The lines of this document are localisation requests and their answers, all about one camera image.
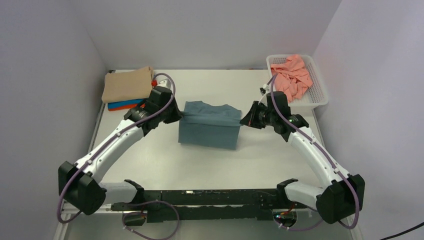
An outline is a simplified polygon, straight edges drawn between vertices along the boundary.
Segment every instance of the white plastic basket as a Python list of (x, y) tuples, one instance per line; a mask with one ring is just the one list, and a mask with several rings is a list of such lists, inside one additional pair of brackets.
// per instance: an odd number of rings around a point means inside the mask
[[(272, 77), (271, 74), (271, 64), (283, 64), (286, 62), (286, 58), (291, 56), (291, 54), (277, 54), (269, 55), (266, 58), (266, 65), (268, 66), (269, 78)], [(314, 109), (320, 105), (326, 105), (329, 102), (329, 97), (327, 90), (324, 86), (320, 71), (315, 65), (312, 57), (308, 55), (300, 55), (305, 63), (306, 69), (309, 72), (310, 79), (313, 82), (313, 85), (305, 92), (301, 99), (295, 99), (288, 105), (297, 109)]]

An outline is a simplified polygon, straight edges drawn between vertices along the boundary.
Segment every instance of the folded cloth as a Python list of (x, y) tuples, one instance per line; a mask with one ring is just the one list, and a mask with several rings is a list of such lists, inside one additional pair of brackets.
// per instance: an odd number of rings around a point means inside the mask
[(275, 78), (275, 90), (282, 91), (291, 103), (301, 99), (313, 82), (302, 57), (298, 54), (288, 56), (282, 64), (271, 64), (271, 74)]
[(145, 99), (152, 90), (153, 68), (146, 66), (134, 71), (108, 73), (104, 77), (103, 103)]
[(137, 104), (128, 104), (128, 105), (123, 105), (123, 106), (119, 106), (119, 107), (115, 107), (115, 108), (107, 108), (107, 110), (111, 111), (117, 111), (117, 110), (122, 110), (122, 109), (132, 109), (135, 108), (137, 106)]
[(236, 150), (242, 111), (230, 106), (212, 106), (202, 101), (186, 101), (179, 121), (181, 144)]
[(108, 109), (116, 109), (116, 108), (120, 108), (122, 106), (126, 106), (126, 105), (132, 105), (132, 104), (138, 104), (139, 102), (141, 102), (143, 99), (133, 99), (133, 100), (127, 100), (127, 101), (116, 101), (116, 102), (109, 102), (107, 104), (107, 108)]

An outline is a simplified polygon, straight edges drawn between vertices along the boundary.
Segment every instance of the white wall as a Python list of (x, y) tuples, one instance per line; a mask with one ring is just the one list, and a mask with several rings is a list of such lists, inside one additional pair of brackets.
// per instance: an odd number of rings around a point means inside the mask
[(423, 9), (422, 0), (343, 0), (313, 55), (330, 97), (316, 111), (326, 146), (365, 179), (366, 240), (424, 219)]
[(110, 69), (246, 69), (312, 55), (341, 0), (71, 2)]
[(58, 167), (88, 150), (106, 73), (66, 0), (0, 3), (0, 239), (52, 239)]

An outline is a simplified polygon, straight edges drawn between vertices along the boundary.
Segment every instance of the blue cloth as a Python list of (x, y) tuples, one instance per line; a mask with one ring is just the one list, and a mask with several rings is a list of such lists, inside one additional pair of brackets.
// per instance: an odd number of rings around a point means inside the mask
[(236, 150), (242, 111), (227, 104), (212, 106), (202, 101), (187, 101), (182, 116), (179, 143)]
[(133, 100), (126, 100), (126, 101), (116, 101), (116, 102), (109, 102), (107, 104), (107, 108), (108, 109), (116, 109), (125, 105), (130, 105), (130, 104), (138, 104), (139, 102), (141, 102), (143, 99), (133, 99)]

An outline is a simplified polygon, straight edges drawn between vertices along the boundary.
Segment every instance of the pink cloth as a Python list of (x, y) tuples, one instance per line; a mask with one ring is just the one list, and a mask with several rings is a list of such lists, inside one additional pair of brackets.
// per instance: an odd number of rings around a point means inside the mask
[(313, 82), (305, 63), (298, 54), (288, 56), (285, 63), (271, 64), (271, 74), (275, 79), (275, 90), (282, 91), (289, 103), (301, 99)]

